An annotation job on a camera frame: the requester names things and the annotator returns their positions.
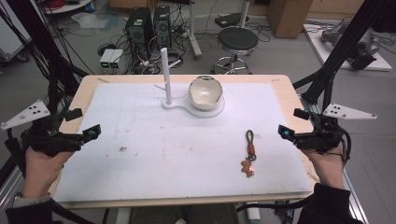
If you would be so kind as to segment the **white eggshell-shaped bowl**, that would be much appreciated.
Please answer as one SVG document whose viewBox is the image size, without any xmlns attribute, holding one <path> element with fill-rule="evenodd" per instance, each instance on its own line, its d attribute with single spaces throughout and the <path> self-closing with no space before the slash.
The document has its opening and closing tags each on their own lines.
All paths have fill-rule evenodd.
<svg viewBox="0 0 396 224">
<path fill-rule="evenodd" d="M 221 84 L 211 76 L 199 76 L 189 86 L 191 103 L 198 109 L 216 108 L 223 95 Z"/>
</svg>

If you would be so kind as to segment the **cardboard box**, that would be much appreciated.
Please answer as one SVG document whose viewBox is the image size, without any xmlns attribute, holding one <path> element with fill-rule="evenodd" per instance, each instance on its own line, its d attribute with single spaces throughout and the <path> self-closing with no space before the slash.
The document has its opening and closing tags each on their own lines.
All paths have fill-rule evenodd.
<svg viewBox="0 0 396 224">
<path fill-rule="evenodd" d="M 297 38 L 314 0 L 271 0 L 266 19 L 274 37 Z"/>
</svg>

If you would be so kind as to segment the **white round table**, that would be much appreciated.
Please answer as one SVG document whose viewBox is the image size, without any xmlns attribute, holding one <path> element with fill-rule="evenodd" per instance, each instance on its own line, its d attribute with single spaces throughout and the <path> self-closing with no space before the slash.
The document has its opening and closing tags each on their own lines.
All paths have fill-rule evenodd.
<svg viewBox="0 0 396 224">
<path fill-rule="evenodd" d="M 95 3 L 94 0 L 45 0 L 40 6 L 47 14 L 59 14 L 77 9 L 93 12 Z"/>
</svg>

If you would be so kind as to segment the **white power supply unit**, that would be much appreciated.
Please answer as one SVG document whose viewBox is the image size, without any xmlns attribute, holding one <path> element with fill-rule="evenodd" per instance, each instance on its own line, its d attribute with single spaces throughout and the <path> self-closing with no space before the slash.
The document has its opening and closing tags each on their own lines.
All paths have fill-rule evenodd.
<svg viewBox="0 0 396 224">
<path fill-rule="evenodd" d="M 114 49 L 109 60 L 110 71 L 112 74 L 119 74 L 124 66 L 123 50 Z"/>
<path fill-rule="evenodd" d="M 103 72 L 105 74 L 108 74 L 110 72 L 110 61 L 111 61 L 113 52 L 114 52 L 113 49 L 106 49 L 100 59 L 100 65 L 101 65 Z"/>
</svg>

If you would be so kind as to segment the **black computer tower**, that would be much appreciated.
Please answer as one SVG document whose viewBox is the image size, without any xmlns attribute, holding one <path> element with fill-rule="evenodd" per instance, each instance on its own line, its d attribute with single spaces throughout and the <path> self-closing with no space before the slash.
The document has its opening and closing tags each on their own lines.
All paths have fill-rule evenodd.
<svg viewBox="0 0 396 224">
<path fill-rule="evenodd" d="M 170 7 L 156 6 L 154 10 L 153 23 L 158 48 L 170 48 L 172 45 Z"/>
<path fill-rule="evenodd" d="M 132 52 L 142 60 L 148 60 L 152 47 L 149 41 L 154 37 L 151 12 L 148 7 L 134 7 L 125 25 Z"/>
</svg>

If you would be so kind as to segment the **grey robot device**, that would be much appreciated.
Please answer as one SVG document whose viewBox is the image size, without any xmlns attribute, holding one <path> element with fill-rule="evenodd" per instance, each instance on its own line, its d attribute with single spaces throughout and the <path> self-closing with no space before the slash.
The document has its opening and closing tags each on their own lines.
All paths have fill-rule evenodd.
<svg viewBox="0 0 396 224">
<path fill-rule="evenodd" d="M 346 31 L 348 25 L 349 21 L 340 21 L 331 29 L 323 31 L 320 41 L 322 43 L 328 42 L 334 47 Z M 354 70 L 362 70 L 375 61 L 374 54 L 379 49 L 379 39 L 371 33 L 371 30 L 368 30 L 364 33 L 346 60 Z"/>
</svg>

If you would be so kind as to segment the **black frame strut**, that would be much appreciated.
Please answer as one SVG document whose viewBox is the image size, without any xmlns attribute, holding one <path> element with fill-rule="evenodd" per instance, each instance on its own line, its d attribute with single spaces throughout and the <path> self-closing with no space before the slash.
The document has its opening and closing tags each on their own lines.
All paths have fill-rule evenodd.
<svg viewBox="0 0 396 224">
<path fill-rule="evenodd" d="M 47 108 L 51 114 L 55 114 L 61 101 L 68 101 L 77 93 L 79 87 L 77 77 L 85 77 L 88 73 L 67 61 L 62 55 L 31 0 L 6 0 L 6 2 L 32 42 L 27 42 L 1 8 L 0 18 L 28 49 L 42 75 L 49 81 Z"/>
<path fill-rule="evenodd" d="M 310 83 L 308 90 L 301 94 L 305 102 L 316 105 L 323 94 L 322 108 L 325 109 L 331 103 L 333 81 L 341 65 L 364 33 L 387 11 L 396 12 L 396 0 L 364 0 L 325 63 L 312 75 L 292 84 L 297 90 Z"/>
</svg>

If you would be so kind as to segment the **white floor board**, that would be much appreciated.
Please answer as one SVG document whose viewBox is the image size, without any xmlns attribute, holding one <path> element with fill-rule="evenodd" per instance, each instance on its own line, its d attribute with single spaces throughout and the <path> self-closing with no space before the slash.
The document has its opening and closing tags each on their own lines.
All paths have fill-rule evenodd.
<svg viewBox="0 0 396 224">
<path fill-rule="evenodd" d="M 323 32 L 323 29 L 319 25 L 305 24 L 304 30 L 313 49 L 318 55 L 320 62 L 325 63 L 325 61 L 328 59 L 330 53 L 333 50 L 333 46 L 330 43 L 324 43 L 320 41 L 320 37 Z M 374 58 L 375 60 L 364 68 L 365 71 L 388 72 L 392 69 L 392 67 L 388 64 L 388 62 L 385 59 L 383 59 L 378 53 L 374 54 Z"/>
</svg>

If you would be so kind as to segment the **white table leg stand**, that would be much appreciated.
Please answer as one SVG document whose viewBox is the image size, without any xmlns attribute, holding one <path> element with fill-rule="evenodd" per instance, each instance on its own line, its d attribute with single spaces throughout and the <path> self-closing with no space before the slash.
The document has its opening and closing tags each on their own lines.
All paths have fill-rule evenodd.
<svg viewBox="0 0 396 224">
<path fill-rule="evenodd" d="M 195 36 L 195 10 L 194 10 L 194 5 L 195 5 L 195 0 L 189 0 L 189 31 L 188 31 L 188 38 L 191 43 L 191 48 L 193 50 L 193 55 L 195 60 L 200 60 L 202 58 L 202 52 L 200 49 L 200 46 L 198 44 L 197 38 Z"/>
</svg>

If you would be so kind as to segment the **person's left hand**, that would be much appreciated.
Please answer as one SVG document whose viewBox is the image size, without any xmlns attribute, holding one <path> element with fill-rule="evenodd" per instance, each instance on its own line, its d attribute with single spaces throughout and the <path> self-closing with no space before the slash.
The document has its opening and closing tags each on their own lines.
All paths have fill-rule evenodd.
<svg viewBox="0 0 396 224">
<path fill-rule="evenodd" d="M 50 157 L 28 148 L 25 154 L 26 174 L 21 196 L 38 198 L 47 195 L 64 164 L 72 156 L 73 152 L 60 152 L 55 157 Z"/>
</svg>

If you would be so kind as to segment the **bear keychain with green loop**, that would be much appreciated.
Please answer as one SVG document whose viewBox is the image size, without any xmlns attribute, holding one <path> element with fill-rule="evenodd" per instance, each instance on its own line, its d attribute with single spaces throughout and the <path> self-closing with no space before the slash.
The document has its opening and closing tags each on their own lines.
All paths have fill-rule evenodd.
<svg viewBox="0 0 396 224">
<path fill-rule="evenodd" d="M 254 168 L 252 163 L 257 160 L 256 150 L 254 146 L 254 132 L 252 130 L 247 130 L 246 132 L 247 139 L 247 156 L 246 158 L 240 162 L 242 168 L 241 172 L 246 175 L 247 178 L 254 176 Z"/>
</svg>

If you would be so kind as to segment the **white pole stand with base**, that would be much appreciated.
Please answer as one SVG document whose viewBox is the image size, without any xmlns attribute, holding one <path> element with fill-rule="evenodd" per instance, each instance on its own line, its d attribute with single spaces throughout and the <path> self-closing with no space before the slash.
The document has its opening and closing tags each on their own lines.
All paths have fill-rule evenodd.
<svg viewBox="0 0 396 224">
<path fill-rule="evenodd" d="M 176 60 L 174 63 L 169 63 L 168 61 L 168 49 L 162 48 L 160 50 L 161 59 L 162 59 L 162 67 L 163 67 L 163 85 L 164 87 L 157 86 L 157 88 L 165 91 L 165 99 L 162 102 L 163 108 L 172 110 L 172 109 L 183 109 L 200 119 L 211 119 L 218 116 L 225 107 L 224 96 L 222 95 L 222 100 L 220 104 L 211 110 L 201 110 L 192 105 L 191 99 L 189 97 L 189 87 L 187 91 L 180 97 L 172 96 L 171 89 L 171 77 L 170 77 L 170 68 L 174 65 L 180 63 L 180 60 Z"/>
</svg>

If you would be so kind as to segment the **black flat floor device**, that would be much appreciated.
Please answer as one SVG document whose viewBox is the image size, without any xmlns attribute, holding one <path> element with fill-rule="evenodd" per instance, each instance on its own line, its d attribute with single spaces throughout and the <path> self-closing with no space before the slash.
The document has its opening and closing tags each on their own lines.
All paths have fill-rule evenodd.
<svg viewBox="0 0 396 224">
<path fill-rule="evenodd" d="M 233 13 L 226 16 L 219 16 L 215 18 L 215 24 L 220 26 L 221 28 L 226 28 L 230 26 L 239 26 L 241 20 L 240 13 Z"/>
</svg>

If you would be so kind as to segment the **clear plastic bag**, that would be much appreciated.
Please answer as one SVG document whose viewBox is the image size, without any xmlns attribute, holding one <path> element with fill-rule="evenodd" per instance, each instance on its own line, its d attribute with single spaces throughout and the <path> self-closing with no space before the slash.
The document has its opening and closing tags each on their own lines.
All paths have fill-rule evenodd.
<svg viewBox="0 0 396 224">
<path fill-rule="evenodd" d="M 76 21 L 81 29 L 102 29 L 108 24 L 108 20 L 100 19 L 98 16 L 86 12 L 72 15 L 71 19 Z"/>
</svg>

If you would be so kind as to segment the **person's right hand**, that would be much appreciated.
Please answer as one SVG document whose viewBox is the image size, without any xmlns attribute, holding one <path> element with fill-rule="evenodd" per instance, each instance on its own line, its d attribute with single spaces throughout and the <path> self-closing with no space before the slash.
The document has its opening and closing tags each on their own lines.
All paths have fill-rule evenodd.
<svg viewBox="0 0 396 224">
<path fill-rule="evenodd" d="M 343 148 L 341 145 L 319 154 L 313 149 L 304 150 L 305 156 L 312 162 L 319 182 L 335 189 L 344 189 Z"/>
</svg>

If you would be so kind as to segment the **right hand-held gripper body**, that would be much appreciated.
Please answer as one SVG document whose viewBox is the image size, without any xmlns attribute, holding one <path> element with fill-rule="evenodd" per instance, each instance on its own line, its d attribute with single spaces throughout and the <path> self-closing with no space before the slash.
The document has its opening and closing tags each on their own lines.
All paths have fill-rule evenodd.
<svg viewBox="0 0 396 224">
<path fill-rule="evenodd" d="M 300 150 L 315 149 L 319 153 L 325 153 L 337 147 L 343 136 L 347 136 L 347 132 L 338 125 L 339 119 L 310 112 L 309 120 L 314 125 L 311 133 L 294 134 L 295 140 L 292 143 Z"/>
</svg>

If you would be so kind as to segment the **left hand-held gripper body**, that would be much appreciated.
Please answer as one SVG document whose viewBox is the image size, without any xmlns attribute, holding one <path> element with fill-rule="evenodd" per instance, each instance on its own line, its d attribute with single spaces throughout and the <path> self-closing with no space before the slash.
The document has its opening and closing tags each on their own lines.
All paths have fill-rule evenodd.
<svg viewBox="0 0 396 224">
<path fill-rule="evenodd" d="M 64 114 L 51 114 L 41 100 L 36 100 L 12 119 L 2 122 L 0 128 L 10 131 L 14 127 L 32 122 L 31 128 L 21 135 L 23 143 L 35 151 L 54 157 L 59 152 L 79 151 L 84 145 L 82 134 L 59 131 L 63 120 Z"/>
</svg>

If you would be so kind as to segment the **black round stool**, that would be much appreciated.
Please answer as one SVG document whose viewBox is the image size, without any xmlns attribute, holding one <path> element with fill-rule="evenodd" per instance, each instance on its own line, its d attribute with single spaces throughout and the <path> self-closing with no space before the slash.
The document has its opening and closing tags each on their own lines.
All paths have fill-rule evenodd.
<svg viewBox="0 0 396 224">
<path fill-rule="evenodd" d="M 241 55 L 248 56 L 258 45 L 258 37 L 251 31 L 240 27 L 229 27 L 221 30 L 217 37 L 218 46 L 229 53 L 221 57 L 212 65 L 213 75 L 250 75 L 247 63 L 240 59 Z"/>
</svg>

